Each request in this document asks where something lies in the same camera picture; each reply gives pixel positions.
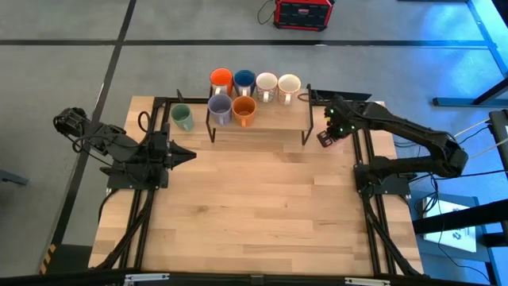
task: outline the light purple mug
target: light purple mug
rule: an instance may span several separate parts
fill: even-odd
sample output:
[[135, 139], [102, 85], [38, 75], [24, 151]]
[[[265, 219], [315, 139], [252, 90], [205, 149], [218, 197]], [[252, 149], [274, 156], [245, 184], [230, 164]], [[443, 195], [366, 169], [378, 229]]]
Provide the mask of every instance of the light purple mug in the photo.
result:
[[232, 105], [231, 98], [224, 94], [214, 95], [208, 100], [210, 115], [220, 126], [225, 126], [231, 122]]

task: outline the red device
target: red device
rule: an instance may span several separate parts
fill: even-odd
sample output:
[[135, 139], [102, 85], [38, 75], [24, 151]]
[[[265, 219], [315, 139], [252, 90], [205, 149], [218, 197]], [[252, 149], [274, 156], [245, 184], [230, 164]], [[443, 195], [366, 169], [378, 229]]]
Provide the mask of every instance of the red device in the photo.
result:
[[279, 29], [326, 29], [335, 0], [275, 0], [275, 20]]

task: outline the wooden table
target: wooden table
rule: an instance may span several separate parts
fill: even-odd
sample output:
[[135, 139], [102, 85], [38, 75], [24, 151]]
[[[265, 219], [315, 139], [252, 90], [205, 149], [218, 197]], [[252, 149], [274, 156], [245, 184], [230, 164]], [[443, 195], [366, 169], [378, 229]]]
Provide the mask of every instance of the wooden table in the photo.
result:
[[[153, 97], [132, 99], [125, 130], [136, 140], [144, 136], [137, 115], [151, 110], [152, 102]], [[323, 107], [313, 107], [314, 131], [305, 146], [299, 132], [269, 129], [217, 129], [211, 143], [206, 105], [190, 108], [195, 128], [185, 132], [171, 125], [171, 139], [198, 155], [170, 171], [169, 188], [156, 192], [143, 269], [372, 274], [352, 174], [352, 139], [321, 147], [315, 134], [325, 128]], [[395, 158], [391, 134], [371, 134], [375, 154]], [[362, 154], [368, 161], [365, 148]], [[124, 234], [132, 198], [133, 191], [119, 191], [104, 206], [90, 267], [102, 262]], [[422, 272], [406, 203], [395, 195], [383, 198], [392, 239]], [[377, 245], [386, 272], [379, 238]], [[133, 265], [136, 246], [134, 238], [128, 265]]]

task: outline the gray floor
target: gray floor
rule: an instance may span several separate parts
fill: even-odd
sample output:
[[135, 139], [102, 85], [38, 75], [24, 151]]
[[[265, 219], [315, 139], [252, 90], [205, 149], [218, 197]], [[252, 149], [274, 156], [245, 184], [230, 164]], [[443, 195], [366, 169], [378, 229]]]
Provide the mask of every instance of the gray floor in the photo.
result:
[[[263, 2], [138, 0], [127, 39], [482, 40], [468, 8], [460, 3], [340, 0], [329, 28], [310, 33], [258, 25], [256, 12]], [[128, 3], [0, 0], [0, 39], [116, 39]], [[503, 42], [508, 32], [493, 14], [494, 7], [489, 0], [475, 0], [475, 5], [501, 54], [508, 55], [508, 43]], [[75, 163], [70, 142], [53, 130], [52, 117], [67, 106], [81, 106], [91, 113], [112, 50], [0, 47], [0, 168], [31, 179], [28, 187], [0, 184], [0, 276], [31, 274], [38, 269]], [[484, 48], [124, 47], [102, 121], [123, 126], [133, 95], [174, 96], [179, 88], [184, 96], [206, 96], [209, 73], [216, 67], [278, 75], [292, 72], [314, 88], [372, 93], [374, 100], [385, 101], [393, 113], [451, 133], [486, 118], [490, 110], [435, 108], [430, 99], [472, 98], [502, 79]], [[474, 154], [492, 143], [484, 132], [464, 148]], [[416, 156], [417, 151], [401, 149], [399, 156]], [[99, 166], [89, 160], [63, 243], [93, 243], [106, 184]], [[471, 160], [464, 172], [501, 167], [494, 151]], [[477, 195], [481, 203], [506, 198], [503, 174], [442, 181], [440, 187], [446, 193]], [[474, 193], [473, 189], [482, 191]], [[430, 185], [420, 182], [414, 190], [430, 191]], [[498, 230], [498, 226], [489, 226], [489, 230]], [[502, 259], [507, 254], [505, 249], [495, 251], [499, 269], [507, 269], [508, 261]], [[422, 259], [431, 276], [485, 282], [447, 258]], [[482, 265], [474, 266], [484, 270]], [[508, 281], [508, 275], [502, 275]]]

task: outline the mug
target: mug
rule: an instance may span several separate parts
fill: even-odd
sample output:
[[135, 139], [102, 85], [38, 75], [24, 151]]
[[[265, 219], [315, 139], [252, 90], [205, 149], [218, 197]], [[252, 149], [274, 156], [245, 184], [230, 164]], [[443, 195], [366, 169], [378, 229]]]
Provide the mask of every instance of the mug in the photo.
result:
[[276, 94], [277, 77], [270, 72], [264, 72], [258, 75], [256, 79], [257, 100], [261, 102], [271, 102]]
[[177, 104], [173, 107], [171, 118], [180, 129], [189, 131], [194, 128], [191, 109], [185, 104]]
[[298, 95], [302, 83], [296, 75], [283, 75], [279, 79], [279, 102], [289, 105], [292, 95]]
[[233, 90], [233, 74], [227, 68], [218, 68], [210, 74], [210, 82], [214, 89], [213, 94], [220, 93], [231, 96]]
[[231, 106], [233, 102], [228, 95], [219, 94], [208, 99], [208, 110], [214, 121], [224, 126], [231, 122]]
[[254, 122], [256, 100], [249, 96], [239, 96], [233, 100], [233, 116], [238, 125], [247, 127]]
[[248, 70], [238, 71], [233, 77], [233, 82], [238, 96], [251, 96], [256, 85], [256, 74]]

